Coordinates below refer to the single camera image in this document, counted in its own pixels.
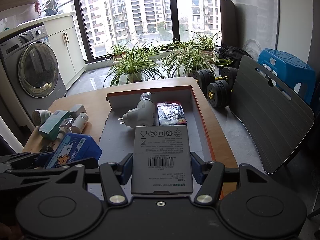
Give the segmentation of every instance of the wooden table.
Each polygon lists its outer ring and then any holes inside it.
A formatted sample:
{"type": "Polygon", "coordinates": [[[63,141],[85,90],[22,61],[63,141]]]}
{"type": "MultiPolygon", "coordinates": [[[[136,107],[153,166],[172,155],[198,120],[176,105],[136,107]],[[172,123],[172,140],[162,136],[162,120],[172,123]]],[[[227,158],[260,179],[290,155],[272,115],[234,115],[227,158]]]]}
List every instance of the wooden table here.
{"type": "MultiPolygon", "coordinates": [[[[83,134],[89,134],[93,137],[96,143],[99,143],[102,130],[105,126],[105,121],[110,113],[111,107],[108,101],[106,101],[107,94],[115,92],[132,91],[132,90],[144,90],[154,88],[167,88],[176,86],[191,86],[196,97],[196,101],[201,112],[203,122],[206,128],[207,137],[212,145],[213,152],[211,153],[212,159],[223,163],[226,167],[236,168],[237,163],[227,142],[226,137],[211,110],[207,99],[200,90],[195,79],[191,77],[180,78],[168,78],[161,80],[144,81],[133,84],[126,84],[121,86],[113,86],[103,88],[99,90],[89,91],[81,94],[76,94],[68,97],[63,97],[55,100],[49,107],[49,111],[54,112],[56,110],[70,110],[75,104],[82,104],[85,106],[89,121],[83,131],[83,134]]],[[[32,132],[29,140],[27,141],[23,151],[39,152],[39,150],[49,145],[50,141],[42,138],[37,132],[38,127],[32,132]]],[[[55,149],[58,146],[56,143],[52,147],[55,149]]],[[[227,193],[235,190],[235,185],[228,183],[223,186],[223,192],[227,193]]]]}

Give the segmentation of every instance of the black bag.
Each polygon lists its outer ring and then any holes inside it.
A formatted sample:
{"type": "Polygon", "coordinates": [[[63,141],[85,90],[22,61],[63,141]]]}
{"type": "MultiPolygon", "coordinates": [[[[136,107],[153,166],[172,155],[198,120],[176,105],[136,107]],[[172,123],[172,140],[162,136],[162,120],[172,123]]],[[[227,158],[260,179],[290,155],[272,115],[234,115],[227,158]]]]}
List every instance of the black bag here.
{"type": "Polygon", "coordinates": [[[219,58],[233,60],[233,62],[228,65],[228,67],[239,68],[240,61],[243,55],[252,58],[246,51],[239,49],[237,47],[228,46],[225,43],[221,44],[219,48],[219,58]]]}

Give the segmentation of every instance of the shelf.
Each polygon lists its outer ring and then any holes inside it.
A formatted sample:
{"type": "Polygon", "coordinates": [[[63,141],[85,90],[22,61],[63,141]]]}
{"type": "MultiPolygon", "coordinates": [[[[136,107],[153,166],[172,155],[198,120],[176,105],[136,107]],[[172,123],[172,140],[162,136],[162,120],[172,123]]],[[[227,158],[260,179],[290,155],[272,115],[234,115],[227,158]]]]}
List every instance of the shelf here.
{"type": "Polygon", "coordinates": [[[36,0],[0,0],[0,11],[21,5],[33,4],[36,0]]]}

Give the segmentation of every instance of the cabinet handle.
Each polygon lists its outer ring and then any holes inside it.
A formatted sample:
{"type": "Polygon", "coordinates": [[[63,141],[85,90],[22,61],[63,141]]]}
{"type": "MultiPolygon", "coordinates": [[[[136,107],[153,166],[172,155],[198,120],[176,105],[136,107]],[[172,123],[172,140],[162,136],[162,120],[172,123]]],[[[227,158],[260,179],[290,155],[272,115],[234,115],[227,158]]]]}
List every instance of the cabinet handle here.
{"type": "Polygon", "coordinates": [[[62,39],[63,39],[63,43],[67,44],[67,39],[66,39],[66,36],[64,35],[64,32],[62,32],[62,39]]]}
{"type": "Polygon", "coordinates": [[[67,37],[67,43],[70,43],[70,42],[69,42],[69,39],[68,39],[68,35],[67,35],[67,32],[66,32],[66,37],[67,37]]]}

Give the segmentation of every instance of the washing machine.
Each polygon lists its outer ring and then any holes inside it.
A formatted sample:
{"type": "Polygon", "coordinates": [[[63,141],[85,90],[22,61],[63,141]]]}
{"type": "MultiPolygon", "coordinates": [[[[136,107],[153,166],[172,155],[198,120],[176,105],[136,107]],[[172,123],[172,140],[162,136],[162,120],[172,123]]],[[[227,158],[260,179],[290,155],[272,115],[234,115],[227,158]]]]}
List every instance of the washing machine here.
{"type": "Polygon", "coordinates": [[[48,109],[67,93],[43,23],[2,38],[0,52],[8,80],[31,120],[34,110],[48,109]]]}

